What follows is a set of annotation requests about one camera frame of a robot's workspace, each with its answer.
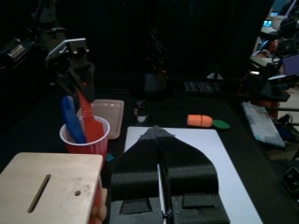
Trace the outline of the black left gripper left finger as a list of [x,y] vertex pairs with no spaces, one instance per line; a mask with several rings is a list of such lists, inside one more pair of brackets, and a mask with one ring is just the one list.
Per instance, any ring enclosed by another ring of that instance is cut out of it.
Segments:
[[110,224],[165,224],[157,149],[155,129],[149,128],[112,172]]

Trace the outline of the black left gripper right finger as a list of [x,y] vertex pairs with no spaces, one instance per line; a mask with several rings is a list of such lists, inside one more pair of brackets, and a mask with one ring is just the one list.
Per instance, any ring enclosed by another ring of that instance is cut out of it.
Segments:
[[230,224],[217,168],[207,156],[165,129],[157,130],[157,158],[167,224]]

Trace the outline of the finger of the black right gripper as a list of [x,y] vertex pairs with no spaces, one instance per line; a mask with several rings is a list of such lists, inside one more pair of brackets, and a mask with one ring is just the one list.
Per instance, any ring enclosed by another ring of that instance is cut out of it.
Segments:
[[60,74],[59,73],[55,82],[62,87],[63,91],[68,95],[71,95],[71,96],[76,95],[76,90],[75,90],[75,87],[74,87],[74,83],[72,83],[71,78],[67,74]]
[[88,80],[84,80],[82,82],[80,91],[82,91],[86,99],[88,100],[88,102],[94,102],[95,101],[94,83],[90,82]]

